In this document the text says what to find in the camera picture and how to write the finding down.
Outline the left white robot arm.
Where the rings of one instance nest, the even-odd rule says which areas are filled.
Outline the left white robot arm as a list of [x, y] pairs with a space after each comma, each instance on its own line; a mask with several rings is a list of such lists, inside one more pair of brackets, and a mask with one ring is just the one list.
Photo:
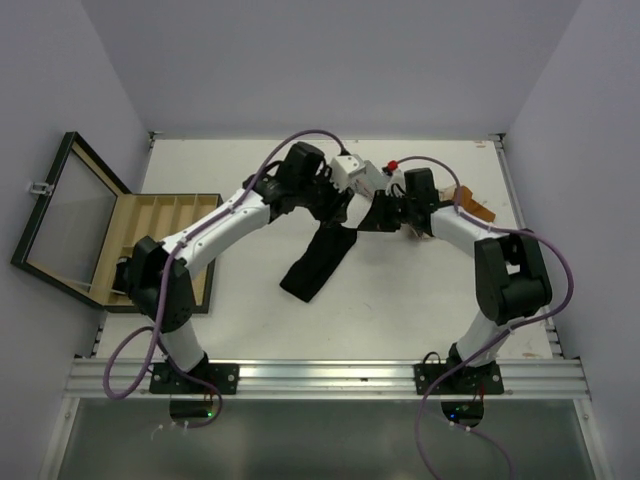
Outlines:
[[228, 201], [200, 220], [159, 241], [145, 236], [135, 244], [124, 273], [126, 293], [153, 321], [152, 344], [164, 347], [182, 390], [197, 392], [208, 379], [191, 323], [194, 278], [239, 240], [296, 208], [325, 225], [344, 222], [354, 180], [365, 169], [347, 151], [326, 159], [313, 145], [297, 142], [282, 160], [267, 158]]

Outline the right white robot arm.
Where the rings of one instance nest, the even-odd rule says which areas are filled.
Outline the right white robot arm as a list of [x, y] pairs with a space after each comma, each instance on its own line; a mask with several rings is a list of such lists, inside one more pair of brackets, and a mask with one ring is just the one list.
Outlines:
[[433, 172], [395, 171], [390, 185], [377, 190], [358, 229], [395, 232], [403, 226], [453, 245], [474, 261], [479, 311], [467, 332], [452, 345], [445, 379], [451, 389], [468, 392], [481, 380], [480, 367], [495, 361], [507, 332], [552, 300], [552, 287], [538, 241], [521, 231], [497, 233], [463, 217], [461, 208], [442, 200]]

